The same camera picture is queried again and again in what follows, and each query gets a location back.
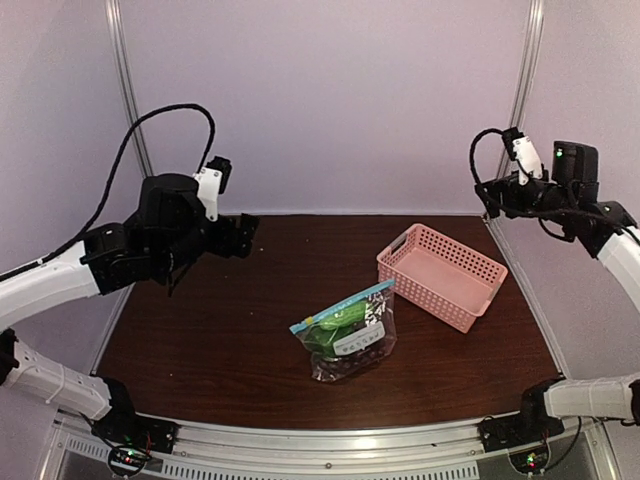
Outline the green chayote squash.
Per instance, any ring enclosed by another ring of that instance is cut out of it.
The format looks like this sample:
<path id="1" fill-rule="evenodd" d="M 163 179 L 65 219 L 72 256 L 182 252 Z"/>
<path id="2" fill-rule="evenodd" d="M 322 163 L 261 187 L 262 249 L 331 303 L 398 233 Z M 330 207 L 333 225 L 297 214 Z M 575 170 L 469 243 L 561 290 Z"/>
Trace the green chayote squash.
<path id="1" fill-rule="evenodd" d="M 304 332 L 302 344 L 311 353 L 321 357 L 334 357 L 334 341 L 337 339 L 338 329 L 324 330 L 315 326 Z"/>

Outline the clear zip top bag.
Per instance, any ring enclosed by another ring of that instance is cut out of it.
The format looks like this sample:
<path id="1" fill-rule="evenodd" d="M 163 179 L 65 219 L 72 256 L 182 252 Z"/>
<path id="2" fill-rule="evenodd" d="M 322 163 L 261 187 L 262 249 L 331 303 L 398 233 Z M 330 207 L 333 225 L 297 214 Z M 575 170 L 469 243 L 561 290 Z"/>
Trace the clear zip top bag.
<path id="1" fill-rule="evenodd" d="M 320 327 L 320 320 L 349 305 L 361 300 L 366 300 L 368 302 L 368 306 L 365 318 L 361 322 L 349 327 L 338 329 L 337 339 L 333 344 L 335 351 L 334 357 L 343 357 L 367 348 L 375 347 L 385 348 L 390 355 L 397 341 L 394 318 L 394 287 L 395 281 L 393 279 L 373 285 L 290 326 L 289 331 L 302 344 L 302 336 L 304 335 L 304 332 L 315 326 Z M 319 358 L 326 357 L 321 357 L 320 355 L 311 353 L 310 351 L 308 352 L 311 355 L 310 361 L 312 376 L 313 363 Z"/>

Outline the dark red grape bunch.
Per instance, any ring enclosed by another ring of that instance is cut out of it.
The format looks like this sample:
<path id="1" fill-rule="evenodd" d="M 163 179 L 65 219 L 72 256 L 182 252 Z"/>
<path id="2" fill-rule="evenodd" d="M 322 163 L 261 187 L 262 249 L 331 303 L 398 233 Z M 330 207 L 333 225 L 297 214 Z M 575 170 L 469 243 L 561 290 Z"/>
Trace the dark red grape bunch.
<path id="1" fill-rule="evenodd" d="M 321 382 L 335 382 L 376 364 L 389 355 L 383 347 L 367 348 L 343 357 L 317 359 L 312 366 L 312 377 Z"/>

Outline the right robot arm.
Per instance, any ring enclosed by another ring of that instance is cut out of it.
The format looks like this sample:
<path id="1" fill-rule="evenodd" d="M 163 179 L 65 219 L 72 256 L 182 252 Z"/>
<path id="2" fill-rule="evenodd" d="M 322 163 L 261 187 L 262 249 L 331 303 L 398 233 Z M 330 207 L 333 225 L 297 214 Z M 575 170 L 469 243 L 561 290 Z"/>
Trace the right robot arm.
<path id="1" fill-rule="evenodd" d="M 554 144 L 552 167 L 546 169 L 533 143 L 517 128 L 498 130 L 514 171 L 481 181 L 476 162 L 469 162 L 474 190 L 492 219 L 534 219 L 544 227 L 560 226 L 556 239 L 579 242 L 639 302 L 639 227 L 618 202 L 598 199 L 598 151 L 575 142 Z M 636 373 L 592 380 L 558 379 L 525 391 L 512 430 L 519 440 L 535 440 L 565 417 L 639 423 L 639 376 Z"/>

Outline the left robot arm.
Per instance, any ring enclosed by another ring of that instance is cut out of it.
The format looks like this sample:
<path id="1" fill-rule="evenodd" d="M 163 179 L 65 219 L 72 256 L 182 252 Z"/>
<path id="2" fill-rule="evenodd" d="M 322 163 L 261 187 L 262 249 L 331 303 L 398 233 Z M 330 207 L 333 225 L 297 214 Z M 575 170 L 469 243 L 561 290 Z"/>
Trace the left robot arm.
<path id="1" fill-rule="evenodd" d="M 121 382 L 82 374 L 39 354 L 17 338 L 13 327 L 59 305 L 143 281 L 173 291 L 205 253 L 247 257 L 259 220 L 220 214 L 218 198 L 225 187 L 218 168 L 203 168 L 192 177 L 149 177 L 126 221 L 85 229 L 60 252 L 3 273 L 2 385 L 104 424 L 123 444 L 137 442 L 144 424 Z"/>

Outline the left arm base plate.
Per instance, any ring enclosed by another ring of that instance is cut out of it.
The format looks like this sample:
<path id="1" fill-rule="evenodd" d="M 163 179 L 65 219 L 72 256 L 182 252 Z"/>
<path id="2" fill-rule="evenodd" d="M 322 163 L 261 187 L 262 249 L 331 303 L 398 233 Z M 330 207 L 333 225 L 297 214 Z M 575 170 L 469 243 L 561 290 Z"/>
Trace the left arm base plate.
<path id="1" fill-rule="evenodd" d="M 136 447 L 146 453 L 171 454 L 179 429 L 175 422 L 120 407 L 112 407 L 104 417 L 90 423 L 95 436 L 112 444 Z"/>

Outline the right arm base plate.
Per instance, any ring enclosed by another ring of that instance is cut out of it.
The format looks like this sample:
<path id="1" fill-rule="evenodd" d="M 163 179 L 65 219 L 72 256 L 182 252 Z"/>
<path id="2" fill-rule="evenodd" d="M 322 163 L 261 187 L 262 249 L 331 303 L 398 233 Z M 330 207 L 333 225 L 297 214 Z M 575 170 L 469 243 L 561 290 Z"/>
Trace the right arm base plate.
<path id="1" fill-rule="evenodd" d="M 485 452 L 512 449 L 562 434 L 563 422 L 545 411 L 523 411 L 502 417 L 485 417 L 478 425 L 478 434 Z"/>

